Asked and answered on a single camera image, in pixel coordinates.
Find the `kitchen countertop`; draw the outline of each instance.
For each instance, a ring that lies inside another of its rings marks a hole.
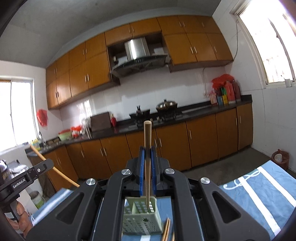
[[[241,102],[222,106],[222,107],[206,105],[206,106],[201,106],[201,107],[194,107],[194,108],[187,109],[187,110],[185,109],[182,111],[183,114],[177,115],[174,120],[167,120],[167,121],[161,121],[161,122],[154,120],[152,123],[152,128],[154,129],[154,128],[161,127],[161,126],[173,125],[173,124],[177,124],[180,122],[193,120],[193,119],[200,118],[203,116],[212,115],[212,114],[216,114],[216,113],[219,113],[222,111],[230,110],[230,109],[236,108],[237,106],[248,104],[248,103],[252,103],[252,96],[251,95],[242,96]],[[83,142],[83,141],[102,139],[102,138],[112,137],[112,136],[116,136],[116,135],[123,135],[123,134],[142,131],[142,130],[144,130],[143,127],[137,127],[135,124],[129,123],[129,124],[120,125],[120,126],[117,126],[114,128],[108,128],[105,130],[92,132],[90,138],[87,135],[83,135],[83,136],[80,136],[76,139],[63,141],[63,142],[60,142],[58,145],[54,145],[50,148],[40,150],[39,152],[41,154],[46,154],[46,153],[49,153],[61,146],[64,146],[64,145],[69,145],[69,144]],[[37,155],[33,151],[31,151],[31,152],[27,153],[27,156],[37,156]]]

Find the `ceiling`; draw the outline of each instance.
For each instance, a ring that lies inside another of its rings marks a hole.
[[[212,16],[220,0],[28,0],[0,37],[0,60],[47,67],[63,45],[105,21],[156,8]]]

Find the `human hand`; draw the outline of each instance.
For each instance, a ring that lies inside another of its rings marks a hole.
[[[24,238],[25,238],[27,236],[28,232],[33,227],[33,225],[29,219],[27,212],[25,212],[24,206],[20,202],[17,202],[17,214],[20,216],[18,223],[9,219],[9,218],[7,218],[7,220],[10,223],[10,225],[13,227],[14,230],[20,229],[21,231],[23,231]]]

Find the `silver screw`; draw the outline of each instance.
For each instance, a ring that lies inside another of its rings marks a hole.
[[[123,169],[123,170],[121,171],[121,174],[122,174],[122,175],[130,175],[130,173],[131,173],[131,170],[130,170],[130,169]]]
[[[92,186],[96,183],[96,180],[93,179],[93,178],[90,178],[90,179],[87,179],[86,180],[86,184],[89,185],[89,186]]]
[[[166,174],[174,174],[174,173],[175,173],[175,170],[174,170],[173,168],[167,168],[167,169],[165,170],[165,173],[166,173]]]
[[[200,182],[203,183],[203,184],[209,184],[210,183],[210,180],[207,177],[202,177],[200,179]]]

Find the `range hood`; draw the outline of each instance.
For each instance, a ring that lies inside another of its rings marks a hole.
[[[132,39],[124,43],[127,62],[113,67],[111,74],[116,77],[124,77],[133,73],[160,68],[165,65],[168,54],[150,54],[145,37]]]

